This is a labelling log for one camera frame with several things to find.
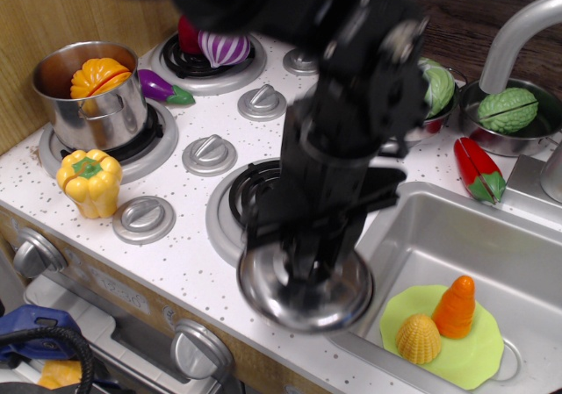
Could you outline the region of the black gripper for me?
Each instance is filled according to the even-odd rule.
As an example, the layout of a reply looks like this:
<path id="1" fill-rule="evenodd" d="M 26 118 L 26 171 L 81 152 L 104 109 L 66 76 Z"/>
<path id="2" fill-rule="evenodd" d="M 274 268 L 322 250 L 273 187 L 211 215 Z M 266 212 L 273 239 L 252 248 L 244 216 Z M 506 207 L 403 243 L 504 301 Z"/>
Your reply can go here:
<path id="1" fill-rule="evenodd" d="M 313 108 L 307 97 L 286 113 L 278 178 L 243 214 L 247 248 L 280 244 L 290 284 L 312 284 L 316 254 L 327 254 L 329 280 L 358 280 L 365 266 L 356 244 L 366 216 L 395 205 L 406 175 L 331 153 Z"/>

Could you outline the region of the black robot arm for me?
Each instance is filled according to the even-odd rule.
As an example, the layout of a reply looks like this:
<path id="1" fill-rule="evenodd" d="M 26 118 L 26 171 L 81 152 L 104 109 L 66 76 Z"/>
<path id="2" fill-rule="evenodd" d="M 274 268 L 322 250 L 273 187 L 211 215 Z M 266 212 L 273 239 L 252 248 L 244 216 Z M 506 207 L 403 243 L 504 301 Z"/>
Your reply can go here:
<path id="1" fill-rule="evenodd" d="M 292 280 L 325 280 L 406 177 L 370 160 L 427 114 L 422 14 L 409 0 L 173 1 L 201 31 L 259 32 L 317 60 L 315 92 L 286 117 L 280 177 L 246 215 L 247 250 L 280 247 Z"/>

